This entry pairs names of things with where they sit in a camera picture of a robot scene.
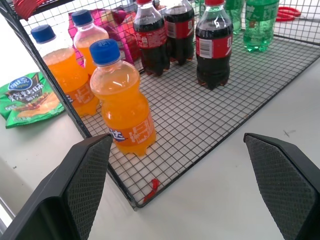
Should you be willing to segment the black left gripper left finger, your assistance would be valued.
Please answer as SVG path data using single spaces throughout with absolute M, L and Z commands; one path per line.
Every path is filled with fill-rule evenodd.
M 102 198 L 113 139 L 87 138 L 36 187 L 0 240 L 88 240 Z

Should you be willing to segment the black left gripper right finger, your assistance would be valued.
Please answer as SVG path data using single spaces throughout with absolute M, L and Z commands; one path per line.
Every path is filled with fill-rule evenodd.
M 262 199 L 284 240 L 320 240 L 320 169 L 294 144 L 245 133 Z

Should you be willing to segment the red twist tie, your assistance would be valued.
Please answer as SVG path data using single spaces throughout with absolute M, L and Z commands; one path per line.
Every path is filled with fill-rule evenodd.
M 152 183 L 152 189 L 151 191 L 144 197 L 143 203 L 146 203 L 149 201 L 158 191 L 158 187 L 160 186 L 160 181 L 157 178 L 154 178 L 151 180 Z

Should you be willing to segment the orange soda bottle blue cap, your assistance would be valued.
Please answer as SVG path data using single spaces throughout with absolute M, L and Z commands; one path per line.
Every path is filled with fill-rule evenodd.
M 101 101 L 102 118 L 123 154 L 143 156 L 156 141 L 156 129 L 147 98 L 140 92 L 141 76 L 121 59 L 118 44 L 103 39 L 89 47 L 96 65 L 90 88 Z
M 55 34 L 48 24 L 30 31 L 44 63 L 79 116 L 95 115 L 99 99 L 90 87 L 90 76 L 78 64 L 73 41 L 66 34 Z
M 90 46 L 100 40 L 108 39 L 108 32 L 95 25 L 89 10 L 83 9 L 71 14 L 72 21 L 77 28 L 73 38 L 75 48 L 83 55 L 84 68 L 91 76 L 96 69 L 90 52 Z

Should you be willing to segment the green chips bag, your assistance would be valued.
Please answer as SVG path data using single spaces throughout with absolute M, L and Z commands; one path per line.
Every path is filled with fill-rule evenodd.
M 64 110 L 41 72 L 29 73 L 0 87 L 0 115 L 6 129 L 48 120 Z

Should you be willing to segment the cola bottle red label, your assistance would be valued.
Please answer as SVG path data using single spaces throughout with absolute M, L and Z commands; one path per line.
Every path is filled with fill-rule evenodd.
M 136 4 L 133 29 L 143 69 L 148 75 L 161 76 L 170 68 L 164 18 L 154 7 L 153 0 L 136 0 Z
M 174 0 L 164 12 L 170 60 L 184 65 L 194 56 L 195 12 L 188 0 Z
M 230 76 L 233 23 L 224 0 L 204 0 L 205 10 L 195 29 L 198 83 L 210 90 L 224 86 Z

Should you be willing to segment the pink purple snack bag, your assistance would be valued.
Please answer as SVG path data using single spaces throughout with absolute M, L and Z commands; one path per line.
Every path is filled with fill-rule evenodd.
M 126 12 L 122 8 L 96 8 L 90 10 L 90 13 L 94 24 L 106 30 L 109 38 L 117 42 L 123 60 L 133 64 L 141 57 L 133 28 L 135 12 Z M 77 28 L 71 14 L 68 13 L 68 34 L 73 42 Z

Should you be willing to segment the green soda bottle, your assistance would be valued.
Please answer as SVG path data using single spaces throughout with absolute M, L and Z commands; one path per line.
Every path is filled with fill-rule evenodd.
M 264 52 L 274 37 L 280 0 L 246 0 L 244 46 L 248 52 Z
M 237 35 L 242 26 L 242 10 L 245 0 L 225 0 L 225 11 L 233 24 L 233 34 Z

